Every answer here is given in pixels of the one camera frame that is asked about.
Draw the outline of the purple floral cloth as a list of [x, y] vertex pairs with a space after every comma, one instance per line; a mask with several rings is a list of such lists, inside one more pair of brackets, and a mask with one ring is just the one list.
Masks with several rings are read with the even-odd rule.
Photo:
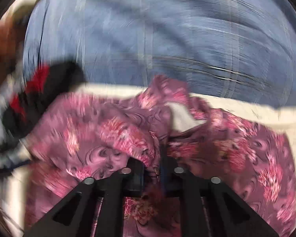
[[127, 198], [125, 236], [179, 236], [179, 201], [160, 190], [162, 150], [202, 178], [218, 177], [279, 236], [296, 222], [296, 174], [288, 138], [191, 97], [179, 80], [156, 76], [127, 100], [60, 95], [27, 138], [32, 164], [25, 209], [30, 227], [87, 177], [109, 177], [130, 158], [148, 172]]

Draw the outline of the cream leaf-print duvet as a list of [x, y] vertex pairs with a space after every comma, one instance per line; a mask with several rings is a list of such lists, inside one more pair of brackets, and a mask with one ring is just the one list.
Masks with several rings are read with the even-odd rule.
[[[130, 98], [144, 91], [144, 87], [136, 86], [114, 86], [104, 84], [83, 84], [77, 87], [76, 91], [93, 93], [98, 96]], [[207, 100], [213, 108], [221, 108], [241, 118], [261, 123], [274, 131], [285, 132], [288, 136], [292, 149], [296, 168], [296, 107], [282, 107], [274, 109], [268, 105], [247, 103], [233, 99], [214, 97], [190, 93]], [[187, 110], [178, 104], [170, 104], [174, 110], [174, 126], [178, 130], [187, 130], [196, 126], [196, 121], [188, 116]], [[1, 208], [9, 217], [6, 218], [13, 236], [23, 236], [24, 212], [25, 212], [25, 192], [28, 183], [30, 170], [26, 167], [19, 167], [6, 180], [6, 188], [2, 194]]]

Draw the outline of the black and red garment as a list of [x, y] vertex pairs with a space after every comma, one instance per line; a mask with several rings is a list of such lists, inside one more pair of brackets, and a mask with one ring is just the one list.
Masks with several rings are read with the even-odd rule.
[[60, 94], [84, 81], [82, 69], [73, 62], [39, 66], [23, 90], [13, 96], [3, 114], [6, 132], [18, 139], [25, 137]]

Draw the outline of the blue plaid quilt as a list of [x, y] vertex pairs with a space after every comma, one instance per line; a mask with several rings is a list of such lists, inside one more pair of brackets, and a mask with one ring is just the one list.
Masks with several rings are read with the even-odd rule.
[[296, 12], [288, 0], [41, 0], [23, 74], [66, 60], [89, 82], [164, 74], [193, 93], [296, 106]]

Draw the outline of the orange cloth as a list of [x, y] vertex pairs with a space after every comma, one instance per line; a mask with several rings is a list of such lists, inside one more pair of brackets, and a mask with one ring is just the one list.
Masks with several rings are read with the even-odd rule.
[[17, 32], [13, 18], [0, 20], [0, 63], [15, 58]]

